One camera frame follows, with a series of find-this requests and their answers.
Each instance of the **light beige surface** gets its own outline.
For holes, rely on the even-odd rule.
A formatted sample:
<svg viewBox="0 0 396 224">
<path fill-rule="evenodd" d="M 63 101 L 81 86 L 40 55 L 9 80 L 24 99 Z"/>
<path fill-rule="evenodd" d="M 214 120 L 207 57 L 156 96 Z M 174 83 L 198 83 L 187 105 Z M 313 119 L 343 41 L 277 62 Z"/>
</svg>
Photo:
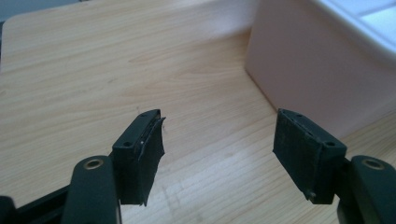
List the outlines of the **light beige surface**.
<svg viewBox="0 0 396 224">
<path fill-rule="evenodd" d="M 6 22 L 0 194 L 21 206 L 107 155 L 160 108 L 163 157 L 148 207 L 124 223 L 337 223 L 272 153 L 276 113 L 244 70 L 257 1 L 91 1 Z M 396 116 L 343 139 L 396 165 Z"/>
</svg>

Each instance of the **wooden table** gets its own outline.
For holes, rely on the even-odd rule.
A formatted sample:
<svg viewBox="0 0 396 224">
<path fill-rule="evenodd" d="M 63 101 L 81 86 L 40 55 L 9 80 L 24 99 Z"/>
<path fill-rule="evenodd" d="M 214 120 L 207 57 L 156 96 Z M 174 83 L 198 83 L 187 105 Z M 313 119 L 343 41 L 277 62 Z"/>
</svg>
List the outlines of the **wooden table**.
<svg viewBox="0 0 396 224">
<path fill-rule="evenodd" d="M 0 194 L 24 205 L 108 155 L 160 108 L 166 154 L 148 207 L 124 223 L 337 223 L 272 153 L 276 112 L 244 70 L 256 0 L 94 0 L 6 22 Z M 396 165 L 396 116 L 342 139 Z"/>
</svg>

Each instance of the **black plastic part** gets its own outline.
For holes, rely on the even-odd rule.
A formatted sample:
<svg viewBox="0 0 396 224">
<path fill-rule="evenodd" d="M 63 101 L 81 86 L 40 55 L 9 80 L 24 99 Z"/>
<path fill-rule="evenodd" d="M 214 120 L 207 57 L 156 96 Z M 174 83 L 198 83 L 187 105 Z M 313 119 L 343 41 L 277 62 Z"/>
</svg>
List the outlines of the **black plastic part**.
<svg viewBox="0 0 396 224">
<path fill-rule="evenodd" d="M 348 177 L 365 223 L 396 223 L 396 172 L 390 164 L 356 156 Z"/>
<path fill-rule="evenodd" d="M 113 145 L 121 204 L 147 205 L 158 164 L 164 154 L 160 110 L 139 115 Z"/>
<path fill-rule="evenodd" d="M 61 223 L 121 223 L 113 164 L 109 157 L 90 157 L 76 165 Z"/>
<path fill-rule="evenodd" d="M 67 191 L 68 186 L 20 207 L 19 223 L 59 223 L 64 211 Z"/>
<path fill-rule="evenodd" d="M 340 198 L 337 207 L 337 216 L 340 224 L 364 223 L 361 210 L 353 195 L 353 189 L 349 185 L 348 171 L 350 166 L 351 162 L 344 159 L 343 166 L 335 173 L 335 193 Z"/>
<path fill-rule="evenodd" d="M 305 198 L 332 203 L 334 172 L 342 167 L 347 147 L 305 116 L 279 109 L 274 153 Z"/>
<path fill-rule="evenodd" d="M 0 223 L 15 223 L 17 209 L 10 197 L 0 196 Z"/>
<path fill-rule="evenodd" d="M 9 197 L 0 197 L 0 223 L 59 223 L 64 211 L 68 187 L 16 209 Z"/>
</svg>

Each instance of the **metal ring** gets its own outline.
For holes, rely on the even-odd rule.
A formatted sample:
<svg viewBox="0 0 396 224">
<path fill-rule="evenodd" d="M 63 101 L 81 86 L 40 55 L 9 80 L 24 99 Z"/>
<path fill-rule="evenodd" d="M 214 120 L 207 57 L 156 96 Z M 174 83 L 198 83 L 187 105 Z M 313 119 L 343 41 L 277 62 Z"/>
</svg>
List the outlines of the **metal ring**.
<svg viewBox="0 0 396 224">
<path fill-rule="evenodd" d="M 96 169 L 96 168 L 100 167 L 101 165 L 103 165 L 103 163 L 104 162 L 102 160 L 92 159 L 92 160 L 84 163 L 84 168 L 86 170 L 93 170 L 93 169 Z"/>
<path fill-rule="evenodd" d="M 379 161 L 375 161 L 375 160 L 371 160 L 371 159 L 364 159 L 361 163 L 363 163 L 364 165 L 366 165 L 374 170 L 385 169 L 385 166 Z"/>
</svg>

